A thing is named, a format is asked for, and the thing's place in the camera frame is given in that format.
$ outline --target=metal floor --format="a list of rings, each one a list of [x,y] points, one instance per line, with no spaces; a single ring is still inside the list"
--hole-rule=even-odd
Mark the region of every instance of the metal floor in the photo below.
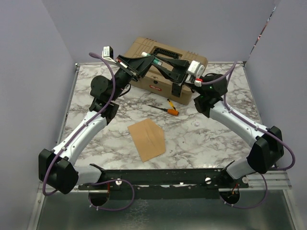
[[[263,198],[264,191],[241,191],[238,205],[249,206]],[[120,212],[89,208],[88,193],[56,193],[46,197],[38,230],[293,230],[282,190],[270,190],[258,208],[241,210],[221,200],[135,200]],[[110,201],[121,207],[127,201]]]

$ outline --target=wall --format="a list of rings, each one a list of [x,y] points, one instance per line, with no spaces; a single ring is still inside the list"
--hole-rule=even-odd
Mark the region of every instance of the wall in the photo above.
[[[247,60],[274,0],[42,0],[70,54],[112,46],[124,54],[138,36],[204,55],[209,61]]]
[[[40,0],[0,1],[0,223],[26,229],[38,154],[55,144],[74,62]]]
[[[281,128],[296,154],[288,171],[307,226],[307,1],[281,0],[246,64],[248,81],[267,126]],[[288,165],[288,152],[281,162]]]

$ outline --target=screwdriver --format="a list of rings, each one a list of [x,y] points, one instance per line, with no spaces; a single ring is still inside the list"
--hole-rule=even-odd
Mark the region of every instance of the screwdriver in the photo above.
[[[179,112],[174,110],[174,109],[164,109],[164,108],[155,107],[155,106],[149,105],[149,104],[148,104],[148,106],[150,106],[152,108],[156,108],[156,109],[161,109],[161,110],[163,110],[163,111],[165,111],[165,112],[167,112],[171,115],[174,115],[174,116],[178,116],[178,114],[179,114]]]
[[[171,102],[171,100],[167,100],[168,101],[168,103],[169,103],[169,105],[174,109],[174,110],[177,110],[175,107],[174,107],[174,104]]]

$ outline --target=black handle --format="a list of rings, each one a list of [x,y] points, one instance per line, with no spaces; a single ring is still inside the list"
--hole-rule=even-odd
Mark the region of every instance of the black handle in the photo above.
[[[152,55],[163,54],[173,59],[179,59],[179,54],[161,48],[156,48],[151,54]]]

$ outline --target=screw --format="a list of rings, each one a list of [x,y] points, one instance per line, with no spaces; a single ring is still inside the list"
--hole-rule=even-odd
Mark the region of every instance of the screw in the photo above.
[[[206,184],[211,184],[211,178],[210,178],[210,177],[207,177],[207,178],[205,179],[205,183],[206,183]]]

